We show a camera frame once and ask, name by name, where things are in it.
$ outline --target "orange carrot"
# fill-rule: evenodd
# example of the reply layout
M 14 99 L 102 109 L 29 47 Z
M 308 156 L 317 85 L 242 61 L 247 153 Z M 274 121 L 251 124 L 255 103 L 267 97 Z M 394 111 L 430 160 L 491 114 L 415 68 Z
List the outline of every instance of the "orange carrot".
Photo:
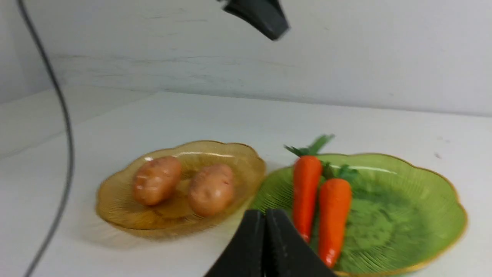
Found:
M 294 165 L 292 221 L 306 242 L 311 238 L 316 193 L 323 173 L 323 165 L 315 155 L 332 138 L 333 135 L 320 136 L 306 148 L 285 146 L 287 150 L 299 156 Z
M 331 173 L 330 165 L 325 166 L 327 181 L 319 192 L 319 257 L 333 268 L 343 247 L 345 224 L 350 212 L 352 190 L 347 179 L 357 174 L 347 165 L 341 167 L 337 177 Z

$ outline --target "white wall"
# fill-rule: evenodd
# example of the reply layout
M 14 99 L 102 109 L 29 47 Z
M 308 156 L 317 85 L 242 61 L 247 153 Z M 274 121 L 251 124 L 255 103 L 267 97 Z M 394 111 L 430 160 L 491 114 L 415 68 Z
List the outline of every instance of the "white wall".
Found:
M 270 42 L 214 0 L 30 0 L 70 84 L 492 115 L 492 1 L 283 0 Z
M 0 103 L 28 94 L 6 20 L 0 11 Z
M 15 0 L 0 0 L 0 103 L 50 88 Z

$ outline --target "potato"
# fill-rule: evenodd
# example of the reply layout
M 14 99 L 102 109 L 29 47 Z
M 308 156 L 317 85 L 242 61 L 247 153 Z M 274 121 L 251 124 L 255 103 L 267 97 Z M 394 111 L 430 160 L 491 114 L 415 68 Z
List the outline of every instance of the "potato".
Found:
M 228 165 L 204 167 L 189 185 L 188 201 L 199 216 L 213 216 L 234 201 L 234 173 Z
M 169 199 L 181 180 L 181 163 L 176 157 L 157 158 L 139 168 L 133 182 L 133 197 L 152 206 Z

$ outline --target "amber glass plate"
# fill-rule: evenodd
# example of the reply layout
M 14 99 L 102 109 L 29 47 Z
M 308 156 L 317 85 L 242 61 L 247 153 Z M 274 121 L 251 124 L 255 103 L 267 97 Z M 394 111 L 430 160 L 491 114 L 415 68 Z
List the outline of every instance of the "amber glass plate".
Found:
M 133 199 L 133 178 L 147 160 L 163 156 L 175 156 L 181 161 L 181 182 L 171 199 L 146 207 Z M 202 218 L 189 207 L 188 184 L 202 167 L 216 163 L 227 164 L 234 171 L 236 197 L 227 210 Z M 246 204 L 258 191 L 265 170 L 265 162 L 248 145 L 209 140 L 189 142 L 145 154 L 105 180 L 97 194 L 96 212 L 114 227 L 135 236 L 168 239 L 188 235 L 222 222 Z

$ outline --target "plate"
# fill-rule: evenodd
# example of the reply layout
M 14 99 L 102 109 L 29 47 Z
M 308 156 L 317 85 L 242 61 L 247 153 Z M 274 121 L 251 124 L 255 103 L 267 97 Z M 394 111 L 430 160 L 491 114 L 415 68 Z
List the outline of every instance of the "plate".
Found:
M 134 175 L 148 160 L 164 156 L 175 156 L 181 161 L 183 173 L 178 189 L 172 198 L 157 206 L 141 205 L 132 196 Z M 234 171 L 235 199 L 225 211 L 202 218 L 188 204 L 188 184 L 202 167 L 216 163 L 227 164 Z M 167 239 L 192 234 L 222 222 L 251 201 L 265 170 L 265 162 L 248 145 L 193 141 L 145 154 L 106 179 L 97 194 L 96 212 L 114 227 L 139 237 Z
M 359 171 L 339 276 L 390 276 L 423 268 L 463 235 L 468 222 L 453 185 L 445 177 L 384 154 L 324 154 L 334 171 L 348 164 Z M 292 168 L 271 173 L 251 208 L 292 209 Z M 316 218 L 310 246 L 317 252 Z

